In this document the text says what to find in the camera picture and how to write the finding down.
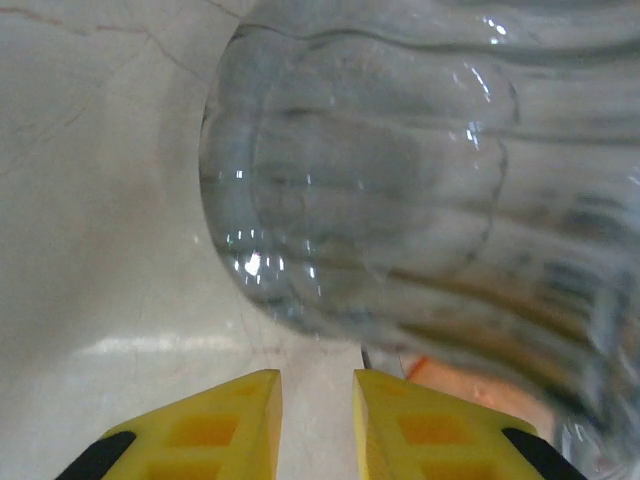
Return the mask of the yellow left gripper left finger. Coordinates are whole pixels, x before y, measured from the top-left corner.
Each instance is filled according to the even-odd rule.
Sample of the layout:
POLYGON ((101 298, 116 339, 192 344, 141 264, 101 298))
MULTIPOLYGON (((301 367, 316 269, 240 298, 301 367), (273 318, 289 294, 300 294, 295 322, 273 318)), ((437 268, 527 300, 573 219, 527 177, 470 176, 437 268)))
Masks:
POLYGON ((123 422, 62 479, 274 479, 282 427, 275 369, 235 378, 123 422))

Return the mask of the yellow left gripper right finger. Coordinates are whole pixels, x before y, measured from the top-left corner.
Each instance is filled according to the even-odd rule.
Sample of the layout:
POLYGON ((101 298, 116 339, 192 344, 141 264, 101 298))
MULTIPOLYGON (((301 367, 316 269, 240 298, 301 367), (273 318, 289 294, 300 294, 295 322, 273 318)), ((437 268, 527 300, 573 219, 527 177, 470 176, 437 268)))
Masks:
POLYGON ((398 377, 361 369, 353 415, 363 479, 580 479, 529 423, 398 377))

